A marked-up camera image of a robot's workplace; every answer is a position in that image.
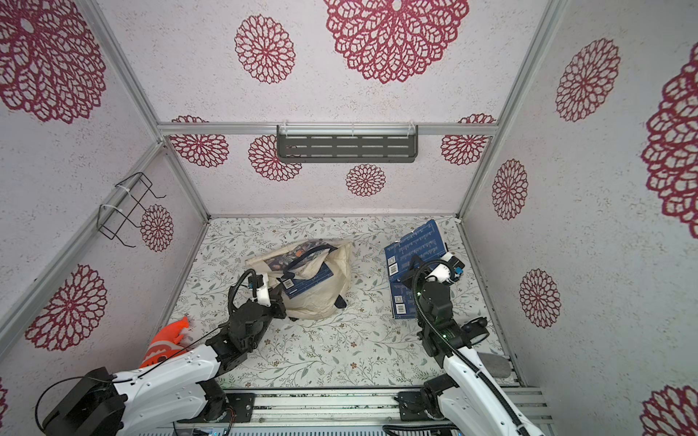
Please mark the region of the cream canvas tote bag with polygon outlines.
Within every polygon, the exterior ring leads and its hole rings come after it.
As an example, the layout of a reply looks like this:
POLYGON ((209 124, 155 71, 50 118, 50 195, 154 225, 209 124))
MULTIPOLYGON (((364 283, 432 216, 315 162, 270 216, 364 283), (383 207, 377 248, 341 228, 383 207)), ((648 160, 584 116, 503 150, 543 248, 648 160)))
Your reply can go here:
POLYGON ((317 321, 347 307, 352 259, 349 240, 310 239, 249 258, 245 265, 267 274, 270 286, 280 289, 289 318, 317 321))

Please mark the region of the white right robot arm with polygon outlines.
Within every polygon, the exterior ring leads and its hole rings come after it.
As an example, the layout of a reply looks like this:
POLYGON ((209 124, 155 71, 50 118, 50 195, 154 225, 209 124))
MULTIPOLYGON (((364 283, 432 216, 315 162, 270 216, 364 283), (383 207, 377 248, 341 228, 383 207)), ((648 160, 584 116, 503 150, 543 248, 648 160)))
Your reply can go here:
POLYGON ((451 253, 424 261, 415 255, 400 276, 414 297, 417 333, 428 356, 445 371, 421 388, 425 413, 446 420, 436 430, 463 435, 542 435, 505 394, 474 347, 489 336, 488 321, 476 317, 460 324, 454 319, 450 287, 465 264, 451 253))

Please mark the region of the blue book lifted from bag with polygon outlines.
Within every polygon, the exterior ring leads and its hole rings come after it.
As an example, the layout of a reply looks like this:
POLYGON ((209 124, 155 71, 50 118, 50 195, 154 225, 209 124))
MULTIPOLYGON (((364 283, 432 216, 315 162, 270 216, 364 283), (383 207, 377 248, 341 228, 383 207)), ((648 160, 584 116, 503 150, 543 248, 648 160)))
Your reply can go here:
POLYGON ((400 282, 390 283, 392 314, 396 320, 417 317, 413 292, 400 282))

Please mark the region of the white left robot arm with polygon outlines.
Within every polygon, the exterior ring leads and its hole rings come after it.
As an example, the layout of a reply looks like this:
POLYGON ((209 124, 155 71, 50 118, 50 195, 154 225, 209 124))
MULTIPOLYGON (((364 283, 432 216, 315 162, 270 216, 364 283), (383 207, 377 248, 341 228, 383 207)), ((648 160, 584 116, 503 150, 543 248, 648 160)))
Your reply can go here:
POLYGON ((36 426, 45 435, 135 435, 176 421, 215 420, 227 407, 217 383, 256 350, 270 323, 284 319, 282 299, 232 307, 218 333, 163 363, 111 374, 96 368, 71 378, 73 388, 36 426))

